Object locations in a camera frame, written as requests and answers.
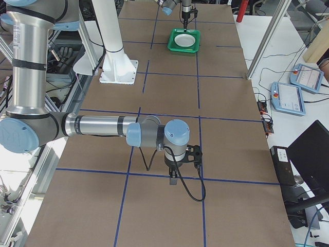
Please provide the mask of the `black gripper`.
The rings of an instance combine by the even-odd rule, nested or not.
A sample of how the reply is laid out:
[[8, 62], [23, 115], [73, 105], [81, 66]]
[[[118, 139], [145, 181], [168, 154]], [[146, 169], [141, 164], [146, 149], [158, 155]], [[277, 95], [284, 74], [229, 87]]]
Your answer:
[[188, 20], [190, 18], [191, 6], [182, 5], [181, 6], [181, 17], [183, 19], [183, 29], [184, 32], [187, 32]]
[[182, 164], [190, 163], [191, 161], [186, 154], [182, 160], [176, 161], [177, 165], [175, 165], [174, 161], [168, 159], [166, 156], [164, 157], [164, 162], [169, 168], [170, 185], [177, 185], [178, 177], [180, 177], [177, 167], [179, 168]]

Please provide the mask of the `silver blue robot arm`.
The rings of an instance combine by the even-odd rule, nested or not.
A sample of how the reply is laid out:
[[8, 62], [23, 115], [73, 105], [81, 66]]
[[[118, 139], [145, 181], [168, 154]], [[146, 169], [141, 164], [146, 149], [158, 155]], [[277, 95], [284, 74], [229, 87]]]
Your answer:
[[80, 27], [78, 1], [6, 1], [13, 20], [13, 99], [1, 121], [1, 145], [25, 153], [64, 136], [125, 137], [128, 145], [164, 151], [170, 183], [182, 179], [188, 161], [190, 129], [175, 119], [162, 125], [155, 116], [86, 116], [45, 108], [49, 31]]
[[191, 13], [194, 11], [192, 8], [192, 1], [189, 0], [156, 0], [155, 1], [157, 5], [162, 9], [163, 13], [165, 15], [170, 15], [174, 8], [180, 4], [180, 11], [181, 11], [181, 17], [183, 19], [183, 30], [184, 32], [187, 32], [188, 29], [188, 23], [189, 18], [191, 17]]

